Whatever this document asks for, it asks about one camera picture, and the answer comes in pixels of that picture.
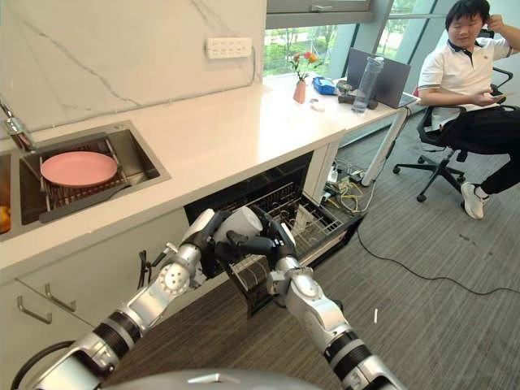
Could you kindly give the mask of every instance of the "flower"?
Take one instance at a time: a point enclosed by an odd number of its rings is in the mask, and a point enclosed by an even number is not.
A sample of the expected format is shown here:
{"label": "flower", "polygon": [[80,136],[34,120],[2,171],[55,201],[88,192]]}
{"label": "flower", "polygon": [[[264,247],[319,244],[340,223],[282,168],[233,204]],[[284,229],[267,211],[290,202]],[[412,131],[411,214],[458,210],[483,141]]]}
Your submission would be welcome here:
{"label": "flower", "polygon": [[310,63],[315,63],[316,61],[318,61],[318,56],[314,53],[310,53],[308,60]]}
{"label": "flower", "polygon": [[296,72],[298,79],[303,81],[309,75],[310,71],[313,71],[323,63],[318,62],[318,60],[319,59],[316,54],[307,51],[303,54],[296,53],[295,55],[293,55],[292,61],[290,61],[290,63],[292,64],[292,67]]}

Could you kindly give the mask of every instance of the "floor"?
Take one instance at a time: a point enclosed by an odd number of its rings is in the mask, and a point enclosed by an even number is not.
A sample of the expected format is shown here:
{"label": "floor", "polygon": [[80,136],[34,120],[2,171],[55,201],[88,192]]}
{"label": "floor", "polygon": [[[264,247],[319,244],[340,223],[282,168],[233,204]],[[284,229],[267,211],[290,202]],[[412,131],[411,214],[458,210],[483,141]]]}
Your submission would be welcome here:
{"label": "floor", "polygon": [[[520,290],[520,185],[493,197],[483,220],[466,216],[460,194],[442,180],[418,203],[427,173],[392,173],[393,164],[414,163],[421,154],[417,121],[417,115],[410,119],[377,180],[361,240],[374,254],[420,275],[453,278],[480,293]],[[373,136],[340,155],[365,167],[381,140],[381,134]],[[506,161],[470,155],[461,167],[469,181],[479,182]],[[420,279],[373,257],[357,237],[314,276],[329,297],[342,300],[355,332],[408,389],[520,388],[520,293],[479,296],[445,279]],[[250,320],[245,310],[231,283],[221,285],[151,331],[107,384],[188,368],[238,367],[340,388],[296,319],[272,304]]]}

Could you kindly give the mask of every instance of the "black office chair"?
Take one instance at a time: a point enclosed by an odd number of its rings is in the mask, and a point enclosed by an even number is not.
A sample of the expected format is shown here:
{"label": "black office chair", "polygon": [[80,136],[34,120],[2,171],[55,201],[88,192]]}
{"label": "black office chair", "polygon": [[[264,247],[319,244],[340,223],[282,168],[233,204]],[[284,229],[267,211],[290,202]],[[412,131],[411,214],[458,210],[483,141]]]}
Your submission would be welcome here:
{"label": "black office chair", "polygon": [[[488,31],[488,30],[481,30],[481,33],[479,35],[480,37],[491,37],[493,38],[494,32]],[[507,76],[507,80],[502,82],[499,85],[491,84],[492,92],[491,94],[493,96],[500,95],[501,92],[499,91],[499,88],[510,81],[513,78],[513,73],[510,71],[504,71],[502,69],[493,68],[494,71],[499,72],[501,74],[505,74]],[[498,103],[500,103],[503,107],[510,110],[518,110],[519,108],[516,106],[506,106],[502,103],[505,101],[505,97],[501,99]],[[464,115],[466,113],[466,109],[462,106],[429,106],[424,116],[422,117],[421,122],[417,126],[417,131],[419,133],[419,137],[421,139],[421,142],[424,142],[428,145],[438,146],[441,148],[450,148],[450,152],[448,155],[443,158],[441,162],[436,162],[432,160],[431,158],[428,158],[424,155],[421,155],[418,158],[418,164],[397,164],[393,168],[393,173],[399,173],[401,171],[402,167],[406,168],[413,168],[413,169],[420,169],[423,171],[430,171],[431,176],[430,180],[428,181],[426,187],[419,193],[417,196],[418,202],[424,202],[426,201],[426,195],[425,192],[430,187],[430,185],[435,181],[435,179],[438,176],[444,177],[458,192],[461,192],[461,184],[466,181],[466,178],[464,177],[464,172],[459,171],[458,169],[453,169],[451,167],[448,167],[449,161],[451,157],[459,150],[457,161],[458,162],[465,162],[468,150],[472,150],[477,154],[489,154],[488,151],[485,149],[480,149],[476,145],[470,145],[468,143],[460,142],[460,141],[453,141],[453,139],[456,139],[453,135],[453,132],[457,131],[457,128],[452,126],[445,128],[442,132],[440,130],[429,130],[431,128],[431,113],[433,112],[433,109],[436,107],[448,107],[448,108],[458,108],[460,110],[460,115]]]}

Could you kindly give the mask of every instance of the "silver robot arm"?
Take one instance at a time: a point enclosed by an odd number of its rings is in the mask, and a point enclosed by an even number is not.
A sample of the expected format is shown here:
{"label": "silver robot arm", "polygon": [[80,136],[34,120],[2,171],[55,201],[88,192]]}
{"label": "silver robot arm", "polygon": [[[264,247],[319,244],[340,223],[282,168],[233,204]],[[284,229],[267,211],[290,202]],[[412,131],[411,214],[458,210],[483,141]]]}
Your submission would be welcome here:
{"label": "silver robot arm", "polygon": [[[287,226],[258,208],[254,212],[262,220],[262,239],[270,242],[259,244],[258,237],[228,232],[230,246],[241,254],[266,255],[272,269],[267,278],[267,291],[300,322],[343,388],[406,390],[381,359],[356,336],[338,305],[325,296],[313,279],[312,269],[302,267],[297,261],[295,241]],[[219,245],[217,252],[224,252]]]}
{"label": "silver robot arm", "polygon": [[206,277],[201,259],[213,252],[210,237],[225,215],[208,209],[184,234],[176,251],[155,281],[122,304],[98,327],[71,345],[63,356],[33,381],[41,390],[93,390],[115,369],[120,359],[161,318],[164,310]]}
{"label": "silver robot arm", "polygon": [[267,290],[300,322],[343,388],[406,390],[356,336],[338,305],[325,296],[312,273],[311,268],[301,267],[293,257],[281,258],[270,273]]}

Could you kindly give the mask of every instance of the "man's hand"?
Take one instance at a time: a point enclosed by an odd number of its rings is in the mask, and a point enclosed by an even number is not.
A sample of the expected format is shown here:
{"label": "man's hand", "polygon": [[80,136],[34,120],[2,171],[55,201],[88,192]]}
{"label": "man's hand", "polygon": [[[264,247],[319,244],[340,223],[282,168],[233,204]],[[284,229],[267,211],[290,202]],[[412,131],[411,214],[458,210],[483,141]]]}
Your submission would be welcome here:
{"label": "man's hand", "polygon": [[489,93],[491,92],[491,88],[485,89],[484,91],[474,93],[471,95],[471,103],[477,106],[489,106],[490,104],[496,103],[501,100],[503,97],[493,97]]}
{"label": "man's hand", "polygon": [[491,15],[486,23],[487,28],[494,31],[495,33],[500,33],[504,28],[504,20],[502,20],[502,15]]}

